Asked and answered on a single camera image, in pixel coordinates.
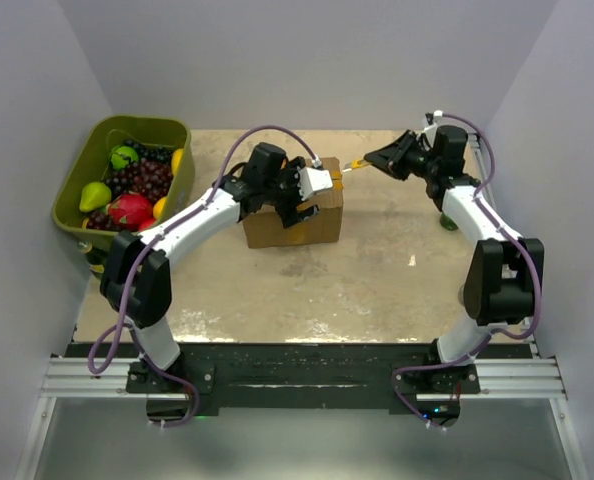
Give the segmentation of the yellow utility knife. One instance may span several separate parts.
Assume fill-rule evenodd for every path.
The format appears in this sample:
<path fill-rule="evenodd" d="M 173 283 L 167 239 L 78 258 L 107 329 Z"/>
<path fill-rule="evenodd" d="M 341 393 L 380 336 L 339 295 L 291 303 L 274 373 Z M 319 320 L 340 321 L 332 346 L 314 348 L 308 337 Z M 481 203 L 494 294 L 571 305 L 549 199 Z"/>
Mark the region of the yellow utility knife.
<path fill-rule="evenodd" d="M 344 167 L 341 169 L 341 172 L 342 172 L 343 174 L 346 174 L 346 173 L 352 172 L 352 171 L 354 171 L 354 170 L 358 170 L 358 169 L 361 169 L 361 168 L 365 168 L 365 167 L 367 167 L 367 166 L 369 166 L 369 165 L 370 165 L 370 163 L 369 163 L 369 162 L 367 162 L 367 161 L 366 161 L 365 159 L 363 159 L 363 158 L 360 158 L 360 159 L 356 159 L 356 160 L 353 160 L 353 161 L 351 161 L 351 162 L 347 163 L 347 164 L 346 164 L 346 165 L 345 165 L 345 166 L 344 166 Z"/>

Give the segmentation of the taped cardboard express box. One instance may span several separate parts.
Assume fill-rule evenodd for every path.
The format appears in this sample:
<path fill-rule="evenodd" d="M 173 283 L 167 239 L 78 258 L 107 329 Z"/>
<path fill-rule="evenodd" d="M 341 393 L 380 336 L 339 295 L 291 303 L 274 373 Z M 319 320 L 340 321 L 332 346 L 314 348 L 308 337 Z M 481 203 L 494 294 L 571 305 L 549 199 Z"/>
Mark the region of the taped cardboard express box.
<path fill-rule="evenodd" d="M 293 247 L 335 243 L 339 240 L 344 206 L 340 161 L 336 157 L 327 157 L 322 158 L 322 163 L 331 174 L 333 189 L 314 196 L 298 207 L 304 210 L 316 205 L 318 213 L 305 222 L 284 229 L 276 211 L 264 206 L 242 221 L 249 248 Z"/>

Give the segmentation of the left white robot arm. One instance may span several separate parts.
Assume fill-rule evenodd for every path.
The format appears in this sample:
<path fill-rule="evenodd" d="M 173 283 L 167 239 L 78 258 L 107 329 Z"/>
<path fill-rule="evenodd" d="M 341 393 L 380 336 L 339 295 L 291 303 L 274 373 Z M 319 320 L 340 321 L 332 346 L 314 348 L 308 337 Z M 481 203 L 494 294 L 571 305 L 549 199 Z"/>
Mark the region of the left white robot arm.
<path fill-rule="evenodd" d="M 141 233 L 116 235 L 100 293 L 118 313 L 114 336 L 130 326 L 136 345 L 150 359 L 148 378 L 154 386 L 173 392 L 184 380 L 181 350 L 166 318 L 175 264 L 264 206 L 275 209 L 285 228 L 304 222 L 318 212 L 312 198 L 332 188 L 331 175 L 319 159 L 288 159 L 283 149 L 261 142 L 248 161 L 221 174 L 191 206 Z"/>

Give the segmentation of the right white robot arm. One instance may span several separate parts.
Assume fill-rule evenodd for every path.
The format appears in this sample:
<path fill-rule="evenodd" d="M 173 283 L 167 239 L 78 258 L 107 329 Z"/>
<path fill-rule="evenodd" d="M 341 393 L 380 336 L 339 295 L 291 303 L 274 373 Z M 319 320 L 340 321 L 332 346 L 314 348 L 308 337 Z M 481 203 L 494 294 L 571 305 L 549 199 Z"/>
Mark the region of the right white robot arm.
<path fill-rule="evenodd" d="M 493 336 L 531 337 L 540 321 L 545 247 L 508 226 L 483 196 L 484 184 L 464 170 L 469 135 L 455 125 L 408 130 L 364 161 L 393 179 L 414 175 L 426 194 L 473 246 L 463 284 L 464 320 L 436 341 L 438 359 L 422 369 L 425 386 L 446 392 L 455 365 L 472 361 Z"/>

